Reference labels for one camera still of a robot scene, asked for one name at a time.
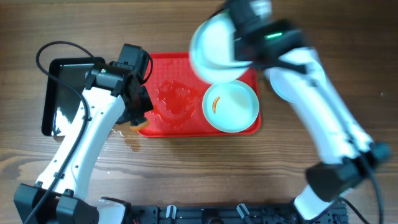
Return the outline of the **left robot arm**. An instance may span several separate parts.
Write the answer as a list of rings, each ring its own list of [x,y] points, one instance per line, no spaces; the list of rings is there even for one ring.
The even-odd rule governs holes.
[[[99,153],[115,124],[129,123],[138,131],[148,126],[153,110],[145,83],[153,59],[142,47],[124,44],[116,61],[104,63],[94,55],[85,87],[71,84],[44,70],[50,79],[80,99],[69,133],[34,185],[20,184],[14,204],[23,223],[136,223],[132,205],[104,197],[87,203],[90,178]]]

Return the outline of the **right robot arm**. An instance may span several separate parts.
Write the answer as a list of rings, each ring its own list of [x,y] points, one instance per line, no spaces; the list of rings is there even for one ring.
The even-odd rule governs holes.
[[[383,211],[376,169],[391,156],[356,122],[326,75],[317,51],[287,19],[272,20],[252,1],[226,1],[234,25],[234,57],[263,70],[307,128],[320,162],[305,172],[307,186],[294,199],[301,221],[313,223],[364,180],[370,180]]]

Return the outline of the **light blue plate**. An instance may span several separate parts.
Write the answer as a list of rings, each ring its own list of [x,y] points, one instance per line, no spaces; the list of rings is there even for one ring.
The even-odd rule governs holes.
[[[271,87],[282,99],[289,103],[297,102],[297,90],[295,87],[297,75],[297,72],[283,68],[273,68],[269,72]]]
[[[224,133],[247,130],[257,120],[259,109],[255,91],[239,80],[210,86],[202,99],[206,120]]]
[[[234,57],[234,32],[229,14],[224,12],[207,20],[190,41],[189,59],[195,74],[209,84],[228,83],[241,77],[250,61]]]

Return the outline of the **green orange sponge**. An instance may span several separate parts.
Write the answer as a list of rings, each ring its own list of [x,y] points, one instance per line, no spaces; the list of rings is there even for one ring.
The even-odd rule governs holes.
[[[141,122],[141,123],[139,123],[139,124],[130,123],[130,126],[129,126],[129,127],[130,127],[130,129],[131,129],[132,131],[140,131],[140,130],[142,130],[142,129],[148,127],[148,125],[149,125],[149,121],[146,120],[146,121]]]

